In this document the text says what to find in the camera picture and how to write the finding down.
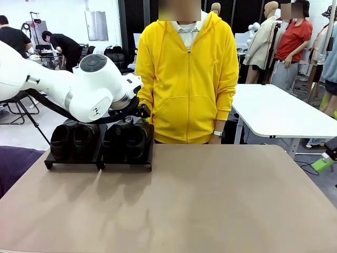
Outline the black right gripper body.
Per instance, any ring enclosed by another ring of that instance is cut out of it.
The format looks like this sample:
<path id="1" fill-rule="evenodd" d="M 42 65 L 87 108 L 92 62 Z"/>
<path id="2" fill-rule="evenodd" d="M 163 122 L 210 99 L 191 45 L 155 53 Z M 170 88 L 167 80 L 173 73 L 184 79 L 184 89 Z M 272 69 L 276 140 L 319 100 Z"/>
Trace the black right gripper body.
<path id="1" fill-rule="evenodd" d="M 333 160 L 336 161 L 337 158 L 337 137 L 329 140 L 324 144 L 326 148 L 325 153 Z"/>

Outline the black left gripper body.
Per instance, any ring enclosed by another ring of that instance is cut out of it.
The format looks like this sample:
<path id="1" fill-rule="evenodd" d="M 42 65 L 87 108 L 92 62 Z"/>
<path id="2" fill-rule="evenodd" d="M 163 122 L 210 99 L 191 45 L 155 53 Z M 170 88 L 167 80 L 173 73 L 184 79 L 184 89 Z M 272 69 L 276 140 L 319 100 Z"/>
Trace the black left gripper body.
<path id="1" fill-rule="evenodd" d="M 133 115 L 142 119 L 151 117 L 151 110 L 146 104 L 140 104 L 133 110 Z"/>

